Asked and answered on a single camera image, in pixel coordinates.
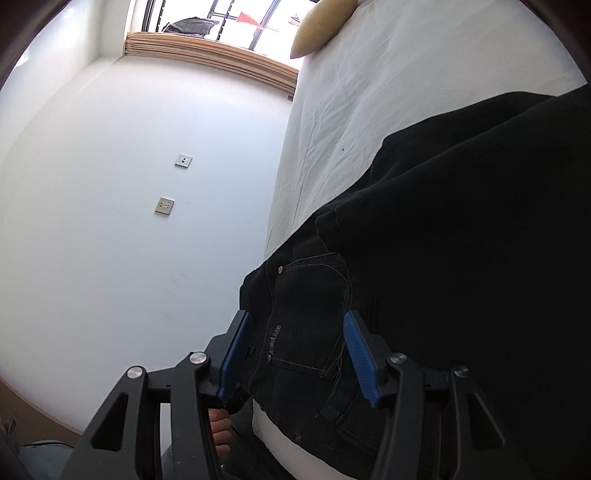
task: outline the blue gripper pad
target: blue gripper pad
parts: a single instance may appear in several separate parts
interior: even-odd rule
[[[226,338],[230,340],[228,353],[219,368],[219,388],[217,399],[221,405],[225,405],[236,389],[238,377],[242,371],[242,365],[246,359],[248,342],[252,332],[251,314],[239,310],[230,324]]]
[[[370,343],[374,340],[359,313],[348,312],[345,314],[343,333],[361,392],[369,400],[371,406],[377,408],[382,400],[379,387],[380,367],[375,355],[371,352]]]

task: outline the finger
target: finger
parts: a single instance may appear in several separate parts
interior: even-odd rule
[[[216,446],[216,453],[221,460],[227,460],[228,456],[230,455],[230,446],[218,445]]]
[[[222,430],[230,430],[232,428],[232,421],[230,419],[222,419],[211,422],[212,433],[221,432]]]
[[[213,443],[215,445],[228,444],[232,440],[232,432],[230,430],[223,430],[213,434]]]
[[[226,410],[218,410],[216,408],[209,409],[209,420],[210,421],[218,421],[221,419],[227,419],[230,417],[230,414]]]

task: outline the white bedsheet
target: white bedsheet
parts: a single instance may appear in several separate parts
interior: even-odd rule
[[[366,0],[300,70],[265,257],[357,181],[387,135],[501,93],[560,95],[583,84],[559,40],[518,0]],[[296,479],[345,478],[258,406],[253,428]]]

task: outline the floor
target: floor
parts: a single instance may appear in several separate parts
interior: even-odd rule
[[[55,419],[37,410],[21,398],[0,378],[0,417],[6,422],[10,417],[17,422],[19,445],[38,440],[59,440],[75,446],[80,435]]]

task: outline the black cloth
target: black cloth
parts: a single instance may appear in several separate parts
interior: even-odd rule
[[[368,478],[384,412],[342,342],[360,311],[423,367],[470,368],[535,478],[590,478],[591,90],[508,93],[387,137],[241,289],[241,383],[293,442]]]
[[[218,23],[218,20],[191,17],[166,25],[166,27],[163,29],[163,32],[192,35],[194,37],[204,38],[205,35],[209,35],[211,29],[215,25],[218,25]]]

